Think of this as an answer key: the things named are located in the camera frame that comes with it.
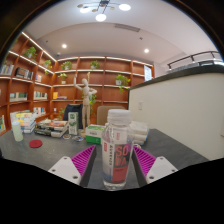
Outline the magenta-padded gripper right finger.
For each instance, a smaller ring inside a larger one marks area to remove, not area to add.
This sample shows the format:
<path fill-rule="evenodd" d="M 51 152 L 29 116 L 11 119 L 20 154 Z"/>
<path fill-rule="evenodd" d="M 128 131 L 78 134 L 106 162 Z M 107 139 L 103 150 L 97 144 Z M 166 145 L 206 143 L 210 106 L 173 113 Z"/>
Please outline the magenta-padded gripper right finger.
<path fill-rule="evenodd" d="M 178 171 L 165 157 L 155 157 L 138 147 L 133 148 L 132 159 L 140 187 Z"/>

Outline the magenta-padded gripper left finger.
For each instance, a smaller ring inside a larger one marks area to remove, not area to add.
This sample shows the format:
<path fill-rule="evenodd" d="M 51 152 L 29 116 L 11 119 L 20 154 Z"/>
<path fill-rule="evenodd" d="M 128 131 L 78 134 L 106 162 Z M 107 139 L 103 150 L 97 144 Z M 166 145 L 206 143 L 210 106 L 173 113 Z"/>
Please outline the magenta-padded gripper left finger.
<path fill-rule="evenodd" d="M 92 145 L 73 157 L 63 156 L 49 172 L 81 187 L 87 187 L 96 154 L 96 146 Z"/>

